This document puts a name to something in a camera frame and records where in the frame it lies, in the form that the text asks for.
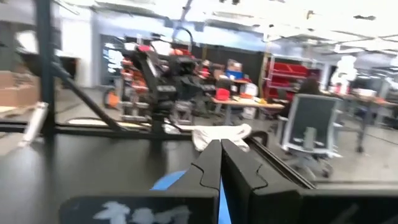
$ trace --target gray floor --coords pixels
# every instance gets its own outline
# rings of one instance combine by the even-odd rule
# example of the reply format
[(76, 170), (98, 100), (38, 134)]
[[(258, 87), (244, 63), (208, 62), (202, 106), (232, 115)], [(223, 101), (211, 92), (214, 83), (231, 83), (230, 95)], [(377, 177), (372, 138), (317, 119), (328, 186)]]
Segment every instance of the gray floor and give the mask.
[[(92, 99), (101, 104), (101, 92), (97, 90), (86, 91)], [(119, 119), (116, 110), (105, 111), (115, 119)], [(62, 91), (57, 96), (57, 121), (63, 123), (75, 117), (96, 117), (95, 114), (68, 90)], [(29, 114), (13, 118), (28, 120)], [(253, 129), (267, 130), (270, 121), (246, 120)], [(196, 119), (198, 124), (211, 124), (209, 119)], [(357, 124), (346, 123), (355, 127)], [(21, 134), (0, 135), (0, 156), (5, 155), (15, 148), (21, 139)], [(369, 128), (364, 140), (364, 154), (355, 151), (356, 134), (342, 132), (338, 138), (338, 153), (342, 158), (334, 158), (331, 163), (335, 169), (334, 174), (328, 179), (319, 179), (318, 186), (322, 188), (364, 188), (364, 189), (391, 189), (398, 187), (398, 132), (382, 128)], [(269, 148), (280, 157), (282, 151), (274, 144), (273, 135), (270, 135)]]

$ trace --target white robot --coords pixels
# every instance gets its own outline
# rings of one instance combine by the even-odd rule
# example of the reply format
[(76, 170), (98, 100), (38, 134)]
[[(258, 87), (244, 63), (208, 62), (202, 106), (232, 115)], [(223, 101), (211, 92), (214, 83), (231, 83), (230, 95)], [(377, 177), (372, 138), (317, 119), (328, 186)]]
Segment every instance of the white robot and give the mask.
[(337, 62), (337, 69), (331, 76), (332, 90), (336, 91), (339, 85), (338, 93), (346, 94), (348, 91), (349, 83), (354, 81), (357, 75), (357, 70), (354, 68), (356, 57), (351, 55), (342, 56), (340, 61)]

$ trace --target black metal frame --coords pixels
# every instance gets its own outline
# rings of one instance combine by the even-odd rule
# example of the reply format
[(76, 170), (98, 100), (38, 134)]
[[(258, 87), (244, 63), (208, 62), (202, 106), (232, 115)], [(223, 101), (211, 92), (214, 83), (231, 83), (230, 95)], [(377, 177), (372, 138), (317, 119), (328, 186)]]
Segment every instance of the black metal frame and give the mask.
[[(54, 139), (56, 134), (76, 134), (84, 136), (101, 136), (108, 138), (132, 138), (132, 139), (158, 139), (158, 140), (187, 140), (191, 139), (191, 133), (165, 134), (152, 133), (149, 130), (121, 127), (111, 119), (98, 105), (87, 97), (74, 84), (68, 73), (59, 64), (54, 54), (52, 44), (52, 11), (51, 0), (36, 0), (36, 24), (37, 40), (39, 43), (39, 59), (42, 66), (40, 81), (40, 95), (43, 102), (49, 104), (49, 111), (45, 119), (42, 134), (46, 141)], [(54, 77), (59, 77), (84, 103), (95, 112), (108, 126), (87, 126), (74, 124), (60, 124), (55, 120)], [(0, 120), (0, 132), (23, 133), (28, 122)]]

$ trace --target blue object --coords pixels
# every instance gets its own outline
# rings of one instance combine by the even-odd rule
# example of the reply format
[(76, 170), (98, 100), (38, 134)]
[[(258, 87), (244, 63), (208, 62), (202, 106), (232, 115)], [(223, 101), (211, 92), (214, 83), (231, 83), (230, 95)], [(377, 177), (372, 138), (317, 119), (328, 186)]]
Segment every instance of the blue object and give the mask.
[[(167, 190), (174, 182), (178, 181), (179, 178), (184, 175), (184, 171), (177, 171), (160, 178), (152, 190)], [(228, 205), (226, 203), (226, 197), (224, 193), (223, 182), (221, 181), (220, 187), (220, 207), (218, 210), (218, 224), (231, 224), (231, 218), (229, 217)]]
[(235, 79), (242, 79), (243, 77), (243, 72), (235, 72), (235, 71), (231, 71), (231, 70), (227, 70), (225, 71), (225, 75), (229, 78), (231, 75), (233, 75), (235, 77)]

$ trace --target person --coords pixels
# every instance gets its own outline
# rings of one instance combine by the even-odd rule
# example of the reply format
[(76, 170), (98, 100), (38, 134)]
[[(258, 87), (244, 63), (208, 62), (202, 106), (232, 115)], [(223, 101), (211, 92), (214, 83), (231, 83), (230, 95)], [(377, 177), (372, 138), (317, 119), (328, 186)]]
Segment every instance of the person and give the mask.
[[(311, 95), (320, 95), (321, 91), (319, 90), (319, 83), (316, 78), (310, 77), (307, 78), (302, 84), (297, 94), (311, 94)], [(279, 112), (279, 116), (287, 118), (289, 116), (290, 107), (292, 106), (292, 102), (289, 102), (285, 105), (285, 107)]]

